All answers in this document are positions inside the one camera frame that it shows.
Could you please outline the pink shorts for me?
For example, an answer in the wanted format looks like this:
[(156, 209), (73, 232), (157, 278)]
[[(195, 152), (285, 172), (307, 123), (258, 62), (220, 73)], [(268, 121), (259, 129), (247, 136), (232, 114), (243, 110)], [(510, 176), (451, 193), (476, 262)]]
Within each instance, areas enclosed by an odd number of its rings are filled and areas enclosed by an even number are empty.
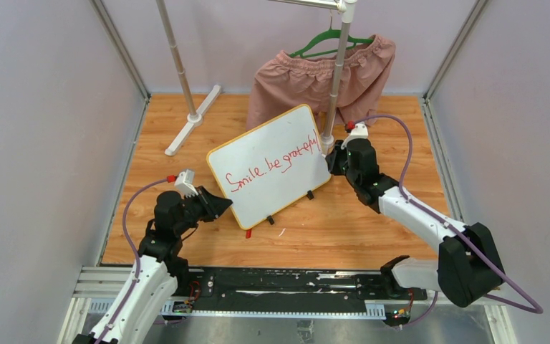
[[(336, 104), (336, 121), (368, 119), (377, 112), (395, 61), (396, 45), (379, 34), (372, 43), (345, 52)], [(329, 108), (336, 59), (302, 59), (280, 51), (254, 75), (246, 129), (251, 130), (300, 104), (315, 115)]]

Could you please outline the silver clothes rack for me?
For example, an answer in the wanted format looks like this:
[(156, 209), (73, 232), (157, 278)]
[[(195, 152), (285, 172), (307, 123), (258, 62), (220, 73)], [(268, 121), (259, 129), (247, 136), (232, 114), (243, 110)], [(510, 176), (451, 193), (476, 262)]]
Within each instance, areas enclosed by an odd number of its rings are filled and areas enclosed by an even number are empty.
[(273, 1), (260, 7), (256, 1), (183, 3), (190, 14), (178, 16), (190, 25), (189, 45), (192, 52), (199, 54), (198, 59), (191, 61), (190, 68), (198, 72), (200, 84), (208, 91), (204, 100), (194, 102), (167, 12), (173, 5), (157, 1), (168, 51), (173, 58), (173, 72), (178, 76), (188, 110), (183, 116), (182, 129), (165, 148), (165, 154), (174, 156), (182, 148), (223, 88), (249, 90), (255, 71), (281, 48), (300, 42), (307, 34), (317, 34), (323, 22), (317, 19), (318, 11), (328, 14), (330, 23), (341, 24), (343, 34), (338, 44), (346, 47), (356, 4), (356, 1)]

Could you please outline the yellow framed whiteboard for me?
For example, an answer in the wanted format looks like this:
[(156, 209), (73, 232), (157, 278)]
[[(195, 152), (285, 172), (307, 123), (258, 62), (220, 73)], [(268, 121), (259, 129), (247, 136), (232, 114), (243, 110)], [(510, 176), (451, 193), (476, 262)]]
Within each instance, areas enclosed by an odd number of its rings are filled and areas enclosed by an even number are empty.
[(243, 230), (270, 219), (331, 178), (306, 104), (210, 150), (206, 161)]

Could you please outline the green clothes hanger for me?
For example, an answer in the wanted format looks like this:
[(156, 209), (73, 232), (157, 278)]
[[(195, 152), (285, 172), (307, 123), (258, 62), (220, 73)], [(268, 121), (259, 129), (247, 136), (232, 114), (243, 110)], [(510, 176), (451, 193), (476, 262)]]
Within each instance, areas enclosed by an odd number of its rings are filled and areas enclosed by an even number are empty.
[(352, 32), (353, 22), (347, 23), (341, 20), (339, 27), (334, 28), (333, 15), (330, 16), (329, 27), (311, 38), (302, 48), (288, 53), (292, 58), (309, 59), (333, 55), (338, 52), (339, 45), (343, 51), (358, 47), (362, 44), (371, 44), (374, 38), (368, 36), (357, 36)]

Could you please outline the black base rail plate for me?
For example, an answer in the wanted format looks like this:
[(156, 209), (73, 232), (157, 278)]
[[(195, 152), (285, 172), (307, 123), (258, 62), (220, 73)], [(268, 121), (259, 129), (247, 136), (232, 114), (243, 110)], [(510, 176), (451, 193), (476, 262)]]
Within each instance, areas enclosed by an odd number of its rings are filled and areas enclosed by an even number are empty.
[(389, 291), (377, 270), (191, 267), (189, 280), (151, 315), (190, 317), (414, 320), (434, 293)]

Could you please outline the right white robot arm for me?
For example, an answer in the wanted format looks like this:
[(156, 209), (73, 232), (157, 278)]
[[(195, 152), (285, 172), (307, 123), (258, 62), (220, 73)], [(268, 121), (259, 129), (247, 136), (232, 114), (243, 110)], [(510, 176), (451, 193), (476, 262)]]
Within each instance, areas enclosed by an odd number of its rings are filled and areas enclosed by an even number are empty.
[(438, 255), (436, 260), (399, 256), (383, 265), (384, 296), (395, 300), (418, 288), (442, 292), (454, 305), (467, 307), (503, 284), (504, 269), (489, 228), (443, 216), (412, 197), (380, 172), (367, 139), (337, 140), (326, 162), (332, 175), (346, 178), (363, 205), (402, 224)]

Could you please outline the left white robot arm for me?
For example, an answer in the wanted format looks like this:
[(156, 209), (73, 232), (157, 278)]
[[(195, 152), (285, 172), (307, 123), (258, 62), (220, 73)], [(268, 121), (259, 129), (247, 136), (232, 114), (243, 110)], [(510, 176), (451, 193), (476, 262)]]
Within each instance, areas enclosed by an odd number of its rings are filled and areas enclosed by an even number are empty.
[(233, 204), (202, 186), (196, 190), (192, 196), (177, 191), (157, 196), (122, 289), (99, 322), (87, 334), (76, 335), (74, 343), (142, 343), (166, 300), (190, 289), (188, 260), (179, 255), (183, 235), (220, 218)]

